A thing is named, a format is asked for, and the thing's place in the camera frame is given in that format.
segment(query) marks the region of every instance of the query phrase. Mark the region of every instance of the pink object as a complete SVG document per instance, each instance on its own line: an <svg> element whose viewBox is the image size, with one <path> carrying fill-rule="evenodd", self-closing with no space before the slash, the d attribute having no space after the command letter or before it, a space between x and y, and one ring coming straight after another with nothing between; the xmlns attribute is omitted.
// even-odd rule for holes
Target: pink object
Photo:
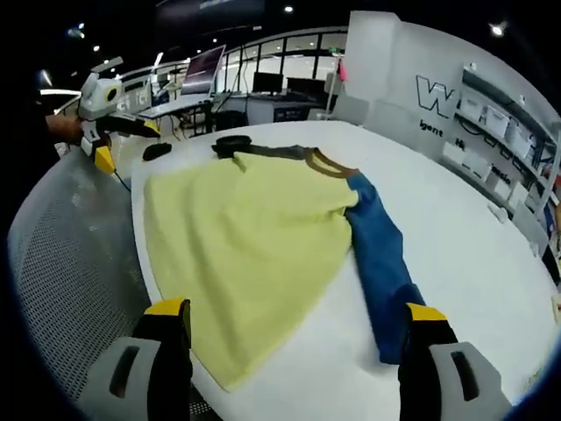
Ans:
<svg viewBox="0 0 561 421"><path fill-rule="evenodd" d="M339 62L339 77L341 78L342 82L344 82L344 80L347 78L347 72L344 69L343 61Z"/></svg>

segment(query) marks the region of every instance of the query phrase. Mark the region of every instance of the ceiling light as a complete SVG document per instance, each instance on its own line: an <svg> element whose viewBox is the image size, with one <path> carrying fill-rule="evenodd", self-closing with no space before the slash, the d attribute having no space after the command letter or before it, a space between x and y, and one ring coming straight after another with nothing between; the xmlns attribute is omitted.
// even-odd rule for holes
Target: ceiling light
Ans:
<svg viewBox="0 0 561 421"><path fill-rule="evenodd" d="M156 56L156 61L154 62L154 67L158 67L158 65L161 62L161 58L164 56L164 54L162 52L159 52L158 55Z"/></svg>
<svg viewBox="0 0 561 421"><path fill-rule="evenodd" d="M46 70L43 70L41 72L41 75L43 76L43 79L45 80L46 84L49 86L53 86L53 82L51 81L51 77L49 76L49 74L46 72Z"/></svg>
<svg viewBox="0 0 561 421"><path fill-rule="evenodd" d="M489 24L489 27L491 28L491 34L494 37L503 37L505 34L505 29L507 28L507 23L501 22L498 25Z"/></svg>
<svg viewBox="0 0 561 421"><path fill-rule="evenodd" d="M42 89L40 91L41 95L81 95L79 90L70 89Z"/></svg>

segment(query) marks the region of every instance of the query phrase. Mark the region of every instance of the desk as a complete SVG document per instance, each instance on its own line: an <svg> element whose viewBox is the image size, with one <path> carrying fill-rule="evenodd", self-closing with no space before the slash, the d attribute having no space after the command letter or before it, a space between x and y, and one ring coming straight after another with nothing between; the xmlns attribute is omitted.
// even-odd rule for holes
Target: desk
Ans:
<svg viewBox="0 0 561 421"><path fill-rule="evenodd" d="M240 111L247 113L248 125L264 125L283 121L302 121L308 118L312 108L322 108L317 102L297 95L251 94L229 97L221 111Z"/></svg>
<svg viewBox="0 0 561 421"><path fill-rule="evenodd" d="M202 133L196 132L196 111L201 109L204 113L204 128L206 133L212 132L212 101L207 95L189 95L180 96L179 99L163 103L155 107L140 112L138 115L142 118L157 119L165 116L180 116L189 111L193 112L193 125L195 128L194 136Z"/></svg>
<svg viewBox="0 0 561 421"><path fill-rule="evenodd" d="M556 289L547 270L512 223L499 223L487 200L463 180L405 146L346 123L242 127L137 162L134 231L153 302L160 293L144 239L146 178L216 159L210 145L228 134L247 134L263 146L319 146L334 161L360 168L403 232L404 258L427 304L494 364L505 395L516 401L555 332L550 297ZM378 362L351 253L295 334L239 389L223 392L194 355L192 360L195 386L224 421L399 419L397 367Z"/></svg>

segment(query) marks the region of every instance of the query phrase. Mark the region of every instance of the white box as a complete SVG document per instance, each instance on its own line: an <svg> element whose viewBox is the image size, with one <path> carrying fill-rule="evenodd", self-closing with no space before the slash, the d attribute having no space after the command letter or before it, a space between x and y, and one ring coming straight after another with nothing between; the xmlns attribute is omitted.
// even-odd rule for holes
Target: white box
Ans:
<svg viewBox="0 0 561 421"><path fill-rule="evenodd" d="M515 186L508 197L508 204L512 209L516 209L519 203L526 203L528 198L528 191L520 182L516 182Z"/></svg>
<svg viewBox="0 0 561 421"><path fill-rule="evenodd" d="M497 111L491 105L486 107L485 126L490 132L496 134L501 139L505 137L507 132L508 121L508 117L502 112Z"/></svg>
<svg viewBox="0 0 561 421"><path fill-rule="evenodd" d="M462 100L459 103L459 109L462 111L462 114L465 114L467 117L475 121L479 121L481 115L483 114L483 104L473 98L470 98L469 96L462 96Z"/></svg>
<svg viewBox="0 0 561 421"><path fill-rule="evenodd" d="M444 143L444 150L442 151L442 155L448 158L451 161L456 162L458 165L462 165L465 158L465 151L461 147L457 147L452 143Z"/></svg>
<svg viewBox="0 0 561 421"><path fill-rule="evenodd" d="M462 165L472 171L481 180L485 181L491 173L491 164L481 155L467 149Z"/></svg>
<svg viewBox="0 0 561 421"><path fill-rule="evenodd" d="M505 140L521 158L528 156L532 142L529 138L524 137L522 129L512 120L508 124Z"/></svg>
<svg viewBox="0 0 561 421"><path fill-rule="evenodd" d="M505 202L510 196L510 187L495 173L491 173L486 180L486 185Z"/></svg>

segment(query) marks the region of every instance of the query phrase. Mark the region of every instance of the person's hand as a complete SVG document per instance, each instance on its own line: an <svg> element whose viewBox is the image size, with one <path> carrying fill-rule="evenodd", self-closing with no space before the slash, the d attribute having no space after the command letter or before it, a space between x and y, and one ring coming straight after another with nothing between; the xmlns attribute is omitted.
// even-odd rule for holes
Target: person's hand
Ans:
<svg viewBox="0 0 561 421"><path fill-rule="evenodd" d="M80 145L82 127L81 120L78 117L46 116L45 120L49 132L57 138L57 141L66 142L70 145Z"/></svg>

